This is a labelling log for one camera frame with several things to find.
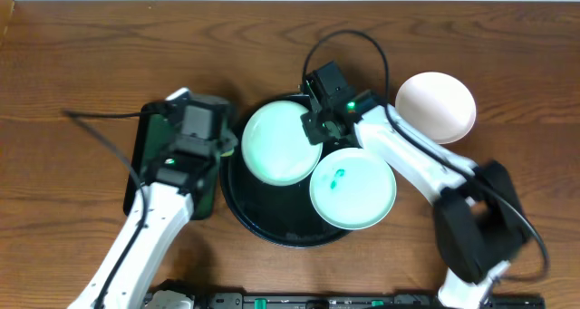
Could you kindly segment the green sponge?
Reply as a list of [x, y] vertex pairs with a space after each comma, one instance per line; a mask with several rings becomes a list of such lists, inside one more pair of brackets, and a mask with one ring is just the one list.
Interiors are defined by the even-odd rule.
[[222, 158], [227, 158], [233, 155], [233, 153], [235, 152], [235, 148], [232, 148], [230, 150], [225, 151], [224, 153], [221, 154]]

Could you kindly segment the mint green plate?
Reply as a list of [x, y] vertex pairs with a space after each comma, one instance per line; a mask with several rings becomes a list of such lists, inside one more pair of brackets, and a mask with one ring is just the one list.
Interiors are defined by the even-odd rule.
[[309, 195], [317, 214], [334, 227], [372, 227], [391, 211], [397, 185], [391, 167], [368, 150], [345, 148], [314, 169]]
[[305, 179], [319, 162], [323, 146], [305, 135], [301, 116], [305, 106], [294, 101], [272, 101], [247, 122], [241, 141], [249, 171], [266, 184], [284, 187]]

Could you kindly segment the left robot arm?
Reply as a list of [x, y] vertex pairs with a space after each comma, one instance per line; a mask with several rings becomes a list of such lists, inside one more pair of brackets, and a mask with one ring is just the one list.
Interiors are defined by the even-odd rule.
[[237, 145], [228, 101], [164, 101], [147, 114], [141, 163], [130, 168], [135, 196], [127, 220], [73, 308], [140, 308], [179, 231], [213, 209], [222, 158]]

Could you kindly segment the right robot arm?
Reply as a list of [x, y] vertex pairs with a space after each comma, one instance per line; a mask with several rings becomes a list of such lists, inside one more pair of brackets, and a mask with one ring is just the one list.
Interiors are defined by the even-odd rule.
[[520, 248], [534, 237], [507, 170], [480, 166], [436, 144], [373, 92], [309, 92], [302, 122], [309, 141], [347, 140], [322, 159], [310, 181], [314, 209], [327, 223], [356, 230], [391, 210], [400, 173], [432, 206], [440, 256], [448, 267], [441, 304], [480, 308]]

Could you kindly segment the white plate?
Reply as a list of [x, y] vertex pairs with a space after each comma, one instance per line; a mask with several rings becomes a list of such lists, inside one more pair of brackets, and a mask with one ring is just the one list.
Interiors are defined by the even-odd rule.
[[412, 127], [439, 144], [461, 140], [477, 118], [467, 86], [442, 72], [422, 72], [405, 81], [395, 108]]

